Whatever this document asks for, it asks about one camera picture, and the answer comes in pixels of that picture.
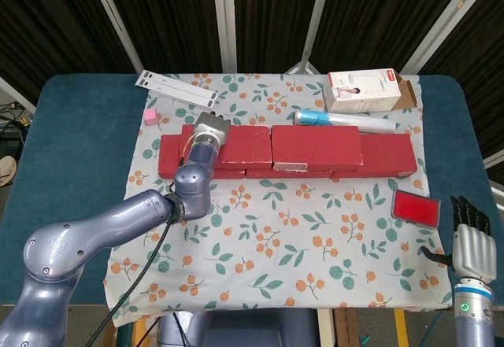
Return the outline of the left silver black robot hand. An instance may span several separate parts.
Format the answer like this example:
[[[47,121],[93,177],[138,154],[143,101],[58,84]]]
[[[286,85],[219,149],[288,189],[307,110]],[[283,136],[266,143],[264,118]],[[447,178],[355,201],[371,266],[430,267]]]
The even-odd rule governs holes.
[[[223,146],[229,135],[231,122],[223,118],[222,115],[217,116],[215,112],[200,113],[193,127],[193,132],[196,135],[211,135]]]

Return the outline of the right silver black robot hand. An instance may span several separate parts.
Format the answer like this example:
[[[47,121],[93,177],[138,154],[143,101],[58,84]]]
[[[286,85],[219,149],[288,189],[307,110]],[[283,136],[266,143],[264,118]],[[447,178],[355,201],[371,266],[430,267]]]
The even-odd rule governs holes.
[[[497,279],[497,247],[489,217],[465,197],[450,196],[454,235],[451,254],[433,253],[422,246],[430,261],[452,267],[460,279],[476,279],[487,285]]]

